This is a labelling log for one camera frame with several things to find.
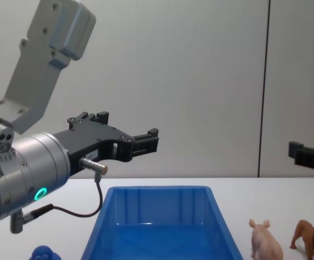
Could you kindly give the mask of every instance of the pig ear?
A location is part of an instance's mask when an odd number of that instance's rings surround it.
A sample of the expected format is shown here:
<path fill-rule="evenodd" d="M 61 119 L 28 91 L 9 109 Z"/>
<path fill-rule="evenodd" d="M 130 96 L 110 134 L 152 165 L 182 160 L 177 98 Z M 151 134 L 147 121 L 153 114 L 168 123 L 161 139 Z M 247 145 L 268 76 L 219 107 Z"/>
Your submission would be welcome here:
<path fill-rule="evenodd" d="M 266 220 L 263 222 L 263 227 L 265 227 L 267 229 L 269 226 L 270 226 L 269 220 Z"/>
<path fill-rule="evenodd" d="M 250 219 L 250 222 L 248 223 L 250 227 L 254 228 L 256 226 L 255 222 Z"/>

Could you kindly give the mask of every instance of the blue plastic bin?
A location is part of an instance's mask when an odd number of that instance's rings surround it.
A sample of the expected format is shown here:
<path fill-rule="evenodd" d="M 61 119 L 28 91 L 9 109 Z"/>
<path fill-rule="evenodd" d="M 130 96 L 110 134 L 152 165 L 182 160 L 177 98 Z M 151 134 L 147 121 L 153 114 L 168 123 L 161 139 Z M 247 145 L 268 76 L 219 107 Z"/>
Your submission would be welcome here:
<path fill-rule="evenodd" d="M 243 260 L 202 186 L 110 188 L 82 260 Z"/>

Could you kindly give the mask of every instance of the green led ring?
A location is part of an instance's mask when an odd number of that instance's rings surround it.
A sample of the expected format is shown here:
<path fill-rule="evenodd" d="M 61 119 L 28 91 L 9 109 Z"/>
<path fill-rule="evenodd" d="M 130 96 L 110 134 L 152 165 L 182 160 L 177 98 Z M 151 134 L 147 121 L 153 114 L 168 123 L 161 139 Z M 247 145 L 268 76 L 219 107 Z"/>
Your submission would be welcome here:
<path fill-rule="evenodd" d="M 39 199 L 43 198 L 47 194 L 47 192 L 48 192 L 47 188 L 45 188 L 45 187 L 41 188 L 40 190 L 38 190 L 38 192 L 34 196 L 34 200 L 39 200 Z"/>

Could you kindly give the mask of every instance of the white table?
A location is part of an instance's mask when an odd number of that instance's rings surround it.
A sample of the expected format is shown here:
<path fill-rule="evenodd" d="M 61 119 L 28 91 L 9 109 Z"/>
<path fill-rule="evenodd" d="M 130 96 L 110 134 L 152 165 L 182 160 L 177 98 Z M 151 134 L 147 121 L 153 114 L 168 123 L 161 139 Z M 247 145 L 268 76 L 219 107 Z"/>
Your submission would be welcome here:
<path fill-rule="evenodd" d="M 293 179 L 103 179 L 103 194 L 113 186 L 206 185 L 209 186 L 244 259 L 251 255 L 250 218 L 271 222 L 270 231 L 281 244 L 286 260 L 306 259 L 289 249 L 297 222 L 314 225 L 314 178 Z M 61 189 L 24 209 L 28 212 L 53 203 L 76 212 L 90 213 L 99 199 L 91 179 L 69 180 Z M 33 249 L 48 245 L 64 260 L 80 259 L 97 216 L 82 219 L 51 211 L 24 226 L 19 235 L 9 231 L 9 218 L 0 221 L 0 260 L 27 260 Z"/>

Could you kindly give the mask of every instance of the pink pig figurine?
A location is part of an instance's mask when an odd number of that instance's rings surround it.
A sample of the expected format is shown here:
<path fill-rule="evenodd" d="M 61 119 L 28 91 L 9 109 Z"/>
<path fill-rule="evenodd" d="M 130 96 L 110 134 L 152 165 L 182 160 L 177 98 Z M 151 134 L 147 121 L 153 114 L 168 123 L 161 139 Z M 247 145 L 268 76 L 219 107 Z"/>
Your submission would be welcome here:
<path fill-rule="evenodd" d="M 267 229 L 270 226 L 269 220 L 264 221 L 262 225 L 256 225 L 250 219 L 249 225 L 253 228 L 251 257 L 256 259 L 256 253 L 258 252 L 259 260 L 283 260 L 280 244 Z"/>

